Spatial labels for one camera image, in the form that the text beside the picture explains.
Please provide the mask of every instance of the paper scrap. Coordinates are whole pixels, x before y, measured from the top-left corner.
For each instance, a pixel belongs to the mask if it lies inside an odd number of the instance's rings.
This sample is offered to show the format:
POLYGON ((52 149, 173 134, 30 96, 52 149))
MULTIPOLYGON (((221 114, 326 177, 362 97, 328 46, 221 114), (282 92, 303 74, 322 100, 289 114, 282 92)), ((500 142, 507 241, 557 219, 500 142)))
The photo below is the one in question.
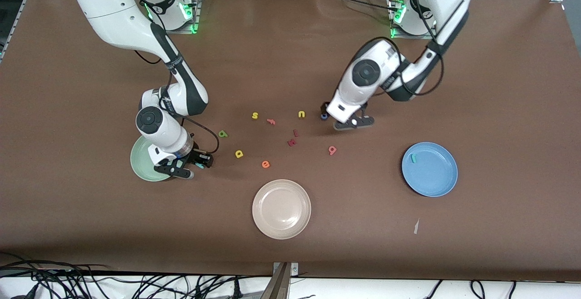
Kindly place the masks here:
POLYGON ((415 235, 418 234, 418 227, 419 227, 419 218, 418 218, 418 222, 415 223, 415 228, 414 228, 414 234, 415 235))

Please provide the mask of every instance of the blue plate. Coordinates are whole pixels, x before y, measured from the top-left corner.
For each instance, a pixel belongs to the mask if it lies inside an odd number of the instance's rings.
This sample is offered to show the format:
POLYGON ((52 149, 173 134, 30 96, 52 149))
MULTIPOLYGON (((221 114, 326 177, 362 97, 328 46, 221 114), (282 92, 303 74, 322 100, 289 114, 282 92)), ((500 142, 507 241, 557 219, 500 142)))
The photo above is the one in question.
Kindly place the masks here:
POLYGON ((427 197, 449 193, 458 181, 458 166, 452 154, 433 142, 411 146, 401 161, 401 171, 415 192, 427 197))

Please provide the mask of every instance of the white plate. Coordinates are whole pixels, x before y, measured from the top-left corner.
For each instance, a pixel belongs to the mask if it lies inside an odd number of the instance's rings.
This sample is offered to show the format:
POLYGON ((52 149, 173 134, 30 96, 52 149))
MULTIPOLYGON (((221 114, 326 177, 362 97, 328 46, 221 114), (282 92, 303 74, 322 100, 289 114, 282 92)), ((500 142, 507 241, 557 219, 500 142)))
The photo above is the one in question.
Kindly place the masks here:
POLYGON ((311 200, 296 182, 270 181, 256 194, 252 217, 265 235, 278 240, 290 239, 307 227, 311 218, 311 200))

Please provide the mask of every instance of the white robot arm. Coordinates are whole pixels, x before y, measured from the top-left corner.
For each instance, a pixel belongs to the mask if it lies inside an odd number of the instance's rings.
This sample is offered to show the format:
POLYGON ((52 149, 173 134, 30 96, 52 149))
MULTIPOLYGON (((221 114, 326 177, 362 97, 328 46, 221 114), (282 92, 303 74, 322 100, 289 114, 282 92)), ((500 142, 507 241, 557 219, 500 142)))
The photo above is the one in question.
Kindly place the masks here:
POLYGON ((347 67, 332 101, 326 106, 326 111, 338 121, 336 129, 355 129, 373 124, 373 118, 365 115, 358 117, 355 112, 359 109, 364 111, 367 101, 379 87, 396 101, 409 101, 417 96, 428 74, 468 18, 470 0, 406 1, 409 1, 406 7, 411 8, 401 17, 400 27, 409 34, 432 33, 431 26, 427 28, 426 24, 435 20, 434 39, 415 63, 405 59, 396 45, 385 37, 373 39, 361 47, 347 67))
MULTIPOLYGON (((151 4, 152 8, 156 12, 159 9, 160 16, 163 14, 166 18, 162 22, 163 25, 183 24, 183 15, 172 19, 176 5, 181 5, 179 1, 150 1, 154 2, 151 4)), ((168 111, 184 117, 200 114, 206 108, 208 94, 164 28, 145 18, 137 8, 135 0, 77 0, 77 2, 93 30, 102 40, 121 49, 134 49, 157 55, 176 78, 177 83, 171 84, 167 90, 166 86, 162 86, 143 93, 139 101, 136 125, 139 132, 152 142, 149 154, 154 165, 164 165, 176 158, 187 156, 194 148, 193 140, 168 111)), ((172 175, 186 179, 193 177, 193 173, 184 169, 172 175)))

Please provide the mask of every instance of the white floor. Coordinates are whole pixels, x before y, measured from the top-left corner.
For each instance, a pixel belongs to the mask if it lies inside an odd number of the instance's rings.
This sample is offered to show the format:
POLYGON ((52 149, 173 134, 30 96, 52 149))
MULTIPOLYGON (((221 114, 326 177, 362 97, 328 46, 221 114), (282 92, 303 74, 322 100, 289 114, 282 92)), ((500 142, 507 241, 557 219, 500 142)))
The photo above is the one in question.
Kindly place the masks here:
MULTIPOLYGON (((140 276, 120 276, 123 280, 141 280, 140 276)), ((157 284, 164 284, 172 276, 160 280, 157 284)), ((240 281, 241 292, 245 294, 257 293, 264 290, 270 278, 251 278, 240 281)), ((180 279, 168 287, 185 291, 193 289, 197 276, 189 276, 188 283, 180 279)), ((512 286, 511 282, 482 282, 487 299, 507 299, 512 286)), ((99 282, 110 299, 129 299, 139 285, 126 284, 114 280, 99 282)), ((367 279, 303 279, 291 280, 289 299, 303 299, 314 295, 313 299, 424 299, 432 291, 435 280, 367 280, 367 279)), ((0 279, 0 299, 10 299, 17 295, 26 295, 35 285, 30 278, 2 278, 0 279)), ((104 299, 104 296, 95 287, 88 283, 89 291, 94 299, 104 299)), ((140 298, 151 295, 156 288, 150 287, 140 298)), ((232 282, 213 291, 209 298, 224 298, 232 295, 232 282)), ((49 299, 48 291, 38 290, 36 299, 49 299)), ((154 296, 156 299, 174 299, 173 293, 162 292, 154 296)), ((470 290, 469 281, 444 281, 436 291, 433 299, 477 299, 470 290)), ((518 282, 512 299, 579 299, 581 298, 581 284, 578 283, 549 283, 549 282, 518 282)))

